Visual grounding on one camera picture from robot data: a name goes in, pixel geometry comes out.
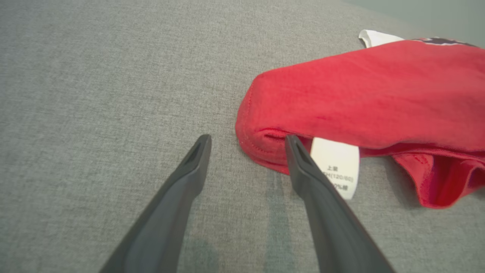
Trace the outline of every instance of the white fabric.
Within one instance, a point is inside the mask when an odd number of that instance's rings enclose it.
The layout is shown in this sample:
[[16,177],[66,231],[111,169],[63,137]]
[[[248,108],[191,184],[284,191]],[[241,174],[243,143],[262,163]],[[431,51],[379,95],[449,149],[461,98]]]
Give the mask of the white fabric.
[[359,33],[359,39],[362,39],[364,41],[367,48],[404,40],[401,37],[378,32],[375,30],[362,30]]

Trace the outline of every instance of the white tag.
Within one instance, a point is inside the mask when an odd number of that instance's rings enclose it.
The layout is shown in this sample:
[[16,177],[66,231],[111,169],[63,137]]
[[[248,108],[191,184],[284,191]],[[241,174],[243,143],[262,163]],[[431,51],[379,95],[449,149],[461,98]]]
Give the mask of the white tag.
[[315,137],[310,156],[342,198],[352,199],[359,175],[359,147]]

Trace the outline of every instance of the red t-shirt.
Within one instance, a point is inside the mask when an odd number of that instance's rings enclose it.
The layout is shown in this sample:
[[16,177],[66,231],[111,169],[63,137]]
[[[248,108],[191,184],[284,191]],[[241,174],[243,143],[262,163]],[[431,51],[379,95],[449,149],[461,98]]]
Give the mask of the red t-shirt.
[[313,137],[391,155],[423,206],[444,208],[485,185],[485,50],[406,40],[257,76],[236,134],[257,163],[288,173],[284,138]]

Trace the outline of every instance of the gray fabric surface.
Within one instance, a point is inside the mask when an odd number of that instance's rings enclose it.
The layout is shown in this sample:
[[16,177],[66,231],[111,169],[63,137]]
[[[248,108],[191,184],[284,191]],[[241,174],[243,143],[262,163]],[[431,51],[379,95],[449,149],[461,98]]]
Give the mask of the gray fabric surface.
[[402,19],[434,34],[484,48],[485,1],[482,0],[343,0]]
[[[0,271],[98,271],[208,133],[179,272],[317,272],[289,177],[234,124],[256,75],[361,49],[364,28],[428,35],[332,0],[2,1]],[[387,157],[359,178],[349,204],[397,272],[483,272],[483,191],[437,211]]]

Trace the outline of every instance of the fabric fold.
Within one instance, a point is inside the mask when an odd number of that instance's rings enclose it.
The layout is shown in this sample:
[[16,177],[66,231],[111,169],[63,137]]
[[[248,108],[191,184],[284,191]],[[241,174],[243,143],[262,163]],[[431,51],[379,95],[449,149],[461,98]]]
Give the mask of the fabric fold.
[[485,51],[405,40],[257,76],[238,111],[241,148],[288,173],[284,137],[392,155],[423,206],[448,207],[485,184]]

